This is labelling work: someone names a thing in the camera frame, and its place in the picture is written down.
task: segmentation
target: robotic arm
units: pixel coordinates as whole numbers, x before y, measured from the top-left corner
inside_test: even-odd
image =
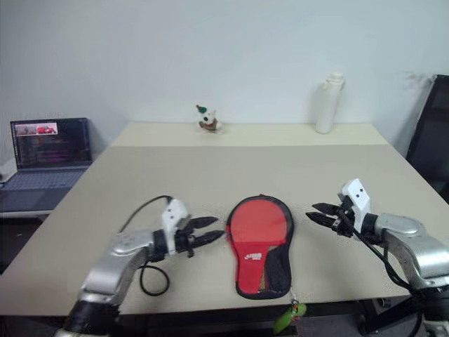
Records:
[[[196,228],[214,223],[217,218],[191,219],[185,205],[167,197],[168,205],[162,213],[162,228],[120,232],[116,234],[105,254],[94,265],[81,287],[78,301],[57,337],[106,336],[112,331],[135,271],[145,268],[149,262],[163,260],[167,254],[174,255],[209,244],[224,234],[213,230],[195,237]]]
[[[322,213],[310,212],[307,216],[339,235],[356,235],[361,241],[390,251],[398,259],[412,291],[449,284],[449,249],[428,235],[419,221],[371,214],[370,197],[359,179],[343,186],[339,197],[339,206],[315,204],[313,207]]]
[[[423,224],[405,216],[370,213],[370,197],[359,179],[349,181],[338,194],[339,206],[315,204],[319,212],[306,213],[319,225],[338,235],[362,241],[382,262],[395,284],[406,288],[411,297],[361,326],[361,333],[375,332],[417,313],[414,336],[424,315],[432,336],[449,336],[449,249],[427,234]],[[373,245],[384,249],[381,254]],[[391,252],[402,267],[402,280],[388,261]]]

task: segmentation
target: small figurine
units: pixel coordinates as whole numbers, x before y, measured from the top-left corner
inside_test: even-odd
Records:
[[[222,127],[222,124],[215,118],[215,111],[206,107],[196,106],[198,109],[199,126],[203,130],[216,132]]]

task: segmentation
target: table tennis paddle case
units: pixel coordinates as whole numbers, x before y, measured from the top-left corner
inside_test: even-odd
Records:
[[[293,217],[279,199],[242,200],[227,219],[228,240],[237,259],[236,290],[249,299],[284,296],[291,287],[288,249]]]

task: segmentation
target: table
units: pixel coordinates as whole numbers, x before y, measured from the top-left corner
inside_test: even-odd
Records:
[[[36,231],[0,277],[0,315],[66,315],[83,279],[111,236],[144,201],[171,194],[194,216],[214,215],[222,229],[231,209],[259,193],[284,201],[295,219],[290,248],[293,287],[306,303],[406,294],[360,242],[311,222],[316,202],[360,178],[373,213],[422,221],[449,242],[448,205],[370,124],[337,125],[319,135],[310,125],[227,125],[207,134],[189,124],[130,124]],[[141,212],[129,229],[159,228],[163,204]],[[144,295],[133,282],[124,314],[245,308],[289,302],[248,300],[235,291],[235,259],[221,239],[158,263],[171,278],[166,294]],[[162,278],[149,273],[147,286]]]

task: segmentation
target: green keychain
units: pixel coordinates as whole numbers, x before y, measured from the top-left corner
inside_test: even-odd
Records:
[[[273,334],[277,335],[283,331],[291,322],[298,320],[300,316],[306,313],[307,307],[305,304],[300,304],[297,300],[292,300],[292,305],[280,316],[273,326]]]

